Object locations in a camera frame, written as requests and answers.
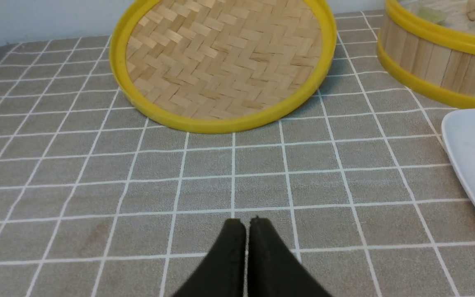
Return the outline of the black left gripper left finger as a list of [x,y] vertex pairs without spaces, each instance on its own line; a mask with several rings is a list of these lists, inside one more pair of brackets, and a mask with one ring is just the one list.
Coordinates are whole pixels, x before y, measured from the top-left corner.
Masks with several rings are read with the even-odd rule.
[[174,297],[241,297],[244,292],[247,231],[227,219],[215,243]]

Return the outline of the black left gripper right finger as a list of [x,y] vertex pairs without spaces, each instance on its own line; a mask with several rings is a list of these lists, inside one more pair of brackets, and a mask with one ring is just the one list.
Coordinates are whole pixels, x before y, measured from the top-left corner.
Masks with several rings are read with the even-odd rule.
[[271,221],[249,222],[249,297],[330,297],[285,245]]

